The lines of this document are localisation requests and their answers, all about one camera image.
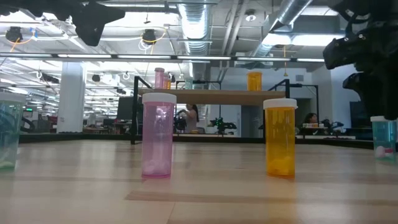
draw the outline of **black hair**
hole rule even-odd
[[[316,113],[308,113],[308,114],[305,116],[304,123],[305,123],[305,124],[310,123],[310,120],[311,120],[311,118],[312,118],[314,115],[316,116],[317,114],[316,114]]]
[[[192,109],[197,113],[197,122],[199,122],[198,106],[197,105],[192,105]]]

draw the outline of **teal container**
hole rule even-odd
[[[0,93],[0,170],[15,168],[24,105],[24,95]]]
[[[395,162],[397,121],[388,121],[383,116],[373,116],[371,121],[375,158],[377,160]]]
[[[186,90],[193,89],[193,78],[185,78],[185,89]]]

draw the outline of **light wood floor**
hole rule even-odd
[[[398,167],[373,152],[296,146],[294,180],[265,175],[264,145],[176,143],[171,179],[141,179],[141,145],[21,144],[0,172],[1,224],[392,224]]]

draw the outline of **woman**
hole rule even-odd
[[[185,113],[187,122],[187,128],[185,129],[187,133],[197,129],[197,122],[199,122],[198,117],[198,107],[196,105],[186,105],[187,110],[181,110],[180,113]]]
[[[309,113],[304,119],[305,124],[316,124],[318,123],[318,116],[316,113]]]

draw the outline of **silver ductwork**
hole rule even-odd
[[[273,30],[292,25],[311,2],[312,0],[283,0],[279,11],[267,16],[262,28],[263,33],[268,35]],[[265,57],[272,48],[273,45],[259,44],[251,56]]]
[[[193,40],[207,40],[209,38],[210,7],[206,4],[179,4],[181,24],[184,37]],[[189,55],[208,55],[209,43],[186,42],[185,49]],[[210,73],[206,72],[206,63],[192,63],[190,70],[194,80],[210,80]]]

